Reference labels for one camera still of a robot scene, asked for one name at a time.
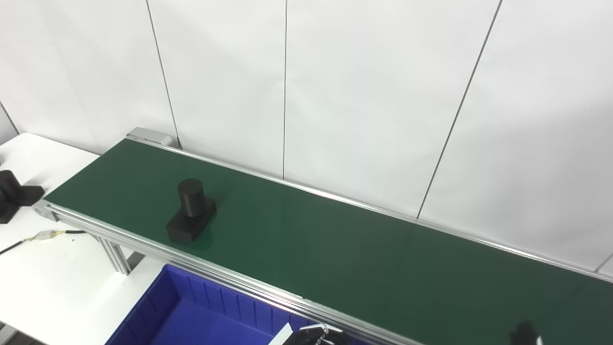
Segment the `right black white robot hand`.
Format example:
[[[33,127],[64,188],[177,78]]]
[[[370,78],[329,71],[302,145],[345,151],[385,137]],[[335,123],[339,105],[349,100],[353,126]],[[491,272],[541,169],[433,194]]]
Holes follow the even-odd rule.
[[[543,339],[534,324],[525,320],[510,331],[510,345],[543,345]]]

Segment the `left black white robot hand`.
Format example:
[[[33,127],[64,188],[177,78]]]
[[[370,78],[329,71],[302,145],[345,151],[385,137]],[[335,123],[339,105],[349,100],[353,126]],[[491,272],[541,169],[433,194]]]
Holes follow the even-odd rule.
[[[350,345],[351,342],[352,338],[343,330],[317,323],[291,332],[282,345]]]

